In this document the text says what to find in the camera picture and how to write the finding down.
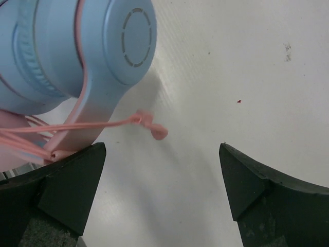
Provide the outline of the blue pink cat-ear headphones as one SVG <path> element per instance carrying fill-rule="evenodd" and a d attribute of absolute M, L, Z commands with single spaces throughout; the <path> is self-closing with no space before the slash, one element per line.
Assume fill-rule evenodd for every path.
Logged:
<path fill-rule="evenodd" d="M 90 146 L 156 40 L 151 1 L 1 1 L 1 171 Z"/>

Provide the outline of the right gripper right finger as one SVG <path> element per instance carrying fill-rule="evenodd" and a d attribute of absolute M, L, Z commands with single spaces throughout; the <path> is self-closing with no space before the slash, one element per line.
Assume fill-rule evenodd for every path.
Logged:
<path fill-rule="evenodd" d="M 328 188 L 286 175 L 222 143 L 219 157 L 243 246 L 328 246 Z"/>

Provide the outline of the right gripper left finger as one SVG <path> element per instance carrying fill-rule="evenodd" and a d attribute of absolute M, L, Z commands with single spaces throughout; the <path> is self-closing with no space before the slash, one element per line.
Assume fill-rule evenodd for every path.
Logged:
<path fill-rule="evenodd" d="M 96 143 L 59 162 L 1 180 L 1 246 L 76 246 L 106 158 Z"/>

